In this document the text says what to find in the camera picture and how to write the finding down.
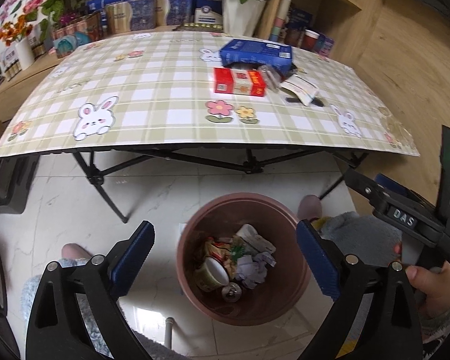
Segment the right hand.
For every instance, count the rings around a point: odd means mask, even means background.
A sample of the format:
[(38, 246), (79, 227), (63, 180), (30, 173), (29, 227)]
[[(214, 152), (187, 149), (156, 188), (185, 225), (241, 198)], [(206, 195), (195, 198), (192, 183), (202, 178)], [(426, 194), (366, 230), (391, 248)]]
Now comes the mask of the right hand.
[(410, 284), (424, 295), (418, 309), (426, 319), (435, 319), (450, 310), (450, 264), (445, 262), (436, 273), (423, 267), (408, 266)]

